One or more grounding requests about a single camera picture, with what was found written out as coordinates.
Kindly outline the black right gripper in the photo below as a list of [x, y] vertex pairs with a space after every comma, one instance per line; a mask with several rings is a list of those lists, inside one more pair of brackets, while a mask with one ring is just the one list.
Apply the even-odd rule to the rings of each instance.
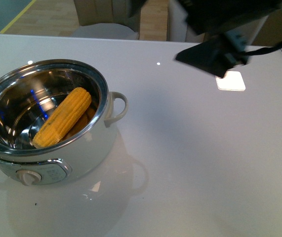
[[[282, 0], [178, 0], [188, 26], [197, 34], [217, 35], [282, 9]], [[231, 68], [231, 46], [221, 38], [182, 50], [175, 60], [224, 77]]]

